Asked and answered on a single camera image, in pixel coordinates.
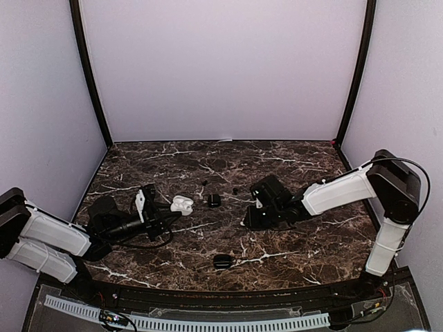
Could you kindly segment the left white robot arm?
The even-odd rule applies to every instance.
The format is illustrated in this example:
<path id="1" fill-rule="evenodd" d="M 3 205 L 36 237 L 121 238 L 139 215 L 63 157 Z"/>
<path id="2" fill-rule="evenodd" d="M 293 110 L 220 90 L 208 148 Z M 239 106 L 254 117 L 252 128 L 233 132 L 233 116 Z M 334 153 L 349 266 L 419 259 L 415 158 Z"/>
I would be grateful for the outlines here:
<path id="1" fill-rule="evenodd" d="M 1 258 L 70 284 L 83 302 L 93 301 L 98 287 L 89 280 L 84 261 L 99 261 L 116 246 L 130 248 L 140 235 L 149 241 L 163 233 L 172 237 L 172 224 L 193 211 L 194 202 L 187 197 L 158 203 L 155 196 L 153 184 L 140 187 L 132 213 L 119 210 L 113 197 L 102 196 L 89 206 L 89 221 L 81 226 L 35 206 L 13 187 L 1 194 Z"/>

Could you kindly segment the white earbud charging case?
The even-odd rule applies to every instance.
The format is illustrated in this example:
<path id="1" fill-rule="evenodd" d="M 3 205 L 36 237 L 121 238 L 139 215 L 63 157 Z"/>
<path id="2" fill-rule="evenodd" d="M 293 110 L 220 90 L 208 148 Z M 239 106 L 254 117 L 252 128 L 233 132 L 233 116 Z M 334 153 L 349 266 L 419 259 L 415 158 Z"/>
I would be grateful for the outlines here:
<path id="1" fill-rule="evenodd" d="M 176 195 L 172 199 L 171 212 L 180 212 L 183 216 L 188 216 L 193 212 L 194 201 L 188 197 Z"/>

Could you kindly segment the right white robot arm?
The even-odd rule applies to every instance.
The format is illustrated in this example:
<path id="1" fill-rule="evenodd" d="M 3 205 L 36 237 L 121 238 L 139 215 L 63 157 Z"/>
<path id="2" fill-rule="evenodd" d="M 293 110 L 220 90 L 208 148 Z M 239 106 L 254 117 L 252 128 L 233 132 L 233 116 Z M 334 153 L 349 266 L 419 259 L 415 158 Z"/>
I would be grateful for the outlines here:
<path id="1" fill-rule="evenodd" d="M 377 151 L 357 168 L 313 182 L 296 193 L 270 175 L 251 186 L 254 203 L 247 207 L 242 224 L 249 230 L 270 230 L 282 222 L 308 221 L 339 207 L 377 200 L 383 220 L 365 263 L 365 275 L 353 286 L 354 295 L 367 300 L 379 290 L 378 277 L 388 271 L 427 204 L 428 199 L 421 197 L 421 179 L 427 177 L 421 165 L 387 149 Z"/>

